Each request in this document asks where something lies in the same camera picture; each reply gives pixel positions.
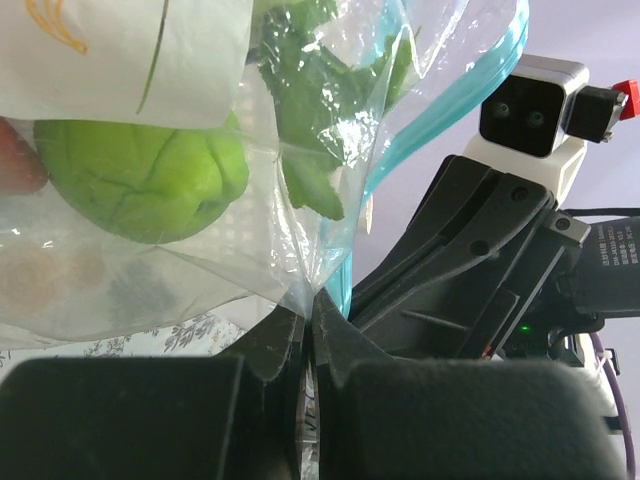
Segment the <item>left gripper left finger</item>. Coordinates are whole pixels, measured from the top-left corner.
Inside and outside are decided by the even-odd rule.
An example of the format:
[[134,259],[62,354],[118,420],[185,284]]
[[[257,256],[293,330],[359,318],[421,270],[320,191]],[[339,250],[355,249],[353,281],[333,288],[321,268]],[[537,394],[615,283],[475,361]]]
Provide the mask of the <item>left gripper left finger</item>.
[[40,358],[1,384],[5,479],[296,479],[303,318],[209,357]]

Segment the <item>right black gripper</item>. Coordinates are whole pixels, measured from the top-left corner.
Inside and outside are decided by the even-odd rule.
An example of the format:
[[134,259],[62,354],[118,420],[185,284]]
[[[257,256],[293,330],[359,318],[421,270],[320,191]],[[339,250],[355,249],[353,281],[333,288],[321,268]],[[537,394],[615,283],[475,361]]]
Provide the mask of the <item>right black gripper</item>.
[[577,244],[565,248],[518,322],[503,327],[524,298],[507,280],[553,205],[540,184],[447,157],[404,234],[354,288],[350,323],[405,358],[584,365],[581,334],[639,315],[639,209],[554,213],[552,231]]

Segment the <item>watermelon slice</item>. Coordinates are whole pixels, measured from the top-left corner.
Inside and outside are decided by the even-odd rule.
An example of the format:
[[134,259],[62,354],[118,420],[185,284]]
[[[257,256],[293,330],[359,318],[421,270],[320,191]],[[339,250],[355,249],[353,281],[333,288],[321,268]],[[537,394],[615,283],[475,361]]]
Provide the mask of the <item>watermelon slice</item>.
[[36,152],[9,124],[1,119],[1,195],[38,192],[48,182],[48,172]]

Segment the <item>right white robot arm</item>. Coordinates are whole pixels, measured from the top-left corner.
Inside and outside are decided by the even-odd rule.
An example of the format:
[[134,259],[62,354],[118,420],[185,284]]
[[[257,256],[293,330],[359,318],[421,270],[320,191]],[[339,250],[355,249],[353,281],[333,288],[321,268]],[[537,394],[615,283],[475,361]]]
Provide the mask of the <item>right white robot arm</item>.
[[616,358],[594,336],[638,313],[636,211],[562,210],[541,184],[452,155],[349,319],[400,358],[564,363],[620,431]]

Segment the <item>clear zip top bag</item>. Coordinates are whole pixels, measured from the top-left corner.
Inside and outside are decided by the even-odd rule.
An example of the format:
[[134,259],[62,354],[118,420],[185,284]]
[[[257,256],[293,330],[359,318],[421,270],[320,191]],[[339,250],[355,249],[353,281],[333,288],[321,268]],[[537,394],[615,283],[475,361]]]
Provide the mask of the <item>clear zip top bag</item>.
[[350,305],[360,212],[526,43],[525,1],[5,1],[1,346],[256,295]]

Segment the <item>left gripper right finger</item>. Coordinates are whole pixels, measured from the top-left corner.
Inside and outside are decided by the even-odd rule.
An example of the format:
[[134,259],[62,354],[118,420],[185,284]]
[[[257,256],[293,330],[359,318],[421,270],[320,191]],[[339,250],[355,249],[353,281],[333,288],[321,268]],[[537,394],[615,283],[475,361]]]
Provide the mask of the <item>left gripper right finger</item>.
[[586,381],[551,361],[396,359],[319,293],[323,479],[621,479]]

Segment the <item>white radish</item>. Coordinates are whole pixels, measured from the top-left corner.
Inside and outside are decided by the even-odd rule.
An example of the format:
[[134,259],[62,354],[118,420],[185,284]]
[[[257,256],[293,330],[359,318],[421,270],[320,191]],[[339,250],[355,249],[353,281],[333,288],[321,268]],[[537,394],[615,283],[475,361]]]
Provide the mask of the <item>white radish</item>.
[[290,203],[334,221],[343,219],[344,207],[330,177],[345,162],[366,155],[378,121],[399,101],[414,59],[414,36],[404,31],[386,36],[383,53],[371,64],[347,65],[316,30],[337,15],[333,1],[274,5],[260,20],[257,48],[284,145]]

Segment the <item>green lime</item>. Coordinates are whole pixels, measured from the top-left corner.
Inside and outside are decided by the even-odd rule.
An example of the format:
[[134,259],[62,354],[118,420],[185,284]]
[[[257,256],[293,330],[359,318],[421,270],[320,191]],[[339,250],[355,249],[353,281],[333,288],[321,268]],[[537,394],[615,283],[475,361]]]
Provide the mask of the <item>green lime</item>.
[[213,129],[40,120],[37,153],[61,197],[99,228],[142,244],[189,238],[246,191],[249,167],[230,114]]

